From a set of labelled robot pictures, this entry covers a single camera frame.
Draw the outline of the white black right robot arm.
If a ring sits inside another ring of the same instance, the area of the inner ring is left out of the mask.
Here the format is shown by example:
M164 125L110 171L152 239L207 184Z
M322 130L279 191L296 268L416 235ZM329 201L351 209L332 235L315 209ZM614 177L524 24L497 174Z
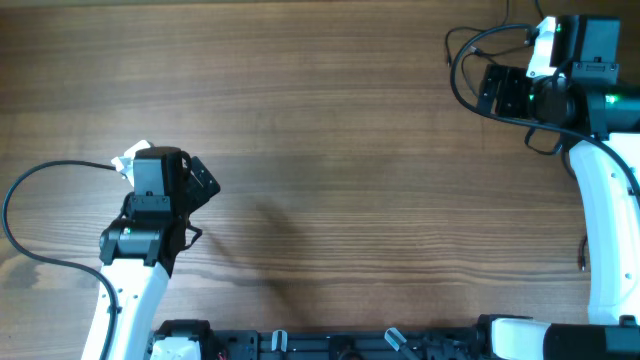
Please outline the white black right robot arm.
M480 322L492 359L635 359L639 355L639 90L619 83L620 22L564 15L527 26L527 68L491 64L473 111L555 132L579 185L591 271L588 321L495 315Z

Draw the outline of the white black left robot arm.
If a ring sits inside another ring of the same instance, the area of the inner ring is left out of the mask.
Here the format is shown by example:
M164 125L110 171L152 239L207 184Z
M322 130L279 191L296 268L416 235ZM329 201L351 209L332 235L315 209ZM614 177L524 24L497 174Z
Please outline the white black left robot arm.
M82 356L142 359L177 255L192 245L190 216L219 193L202 161L141 140L112 159L132 185L121 213L102 232L99 298Z

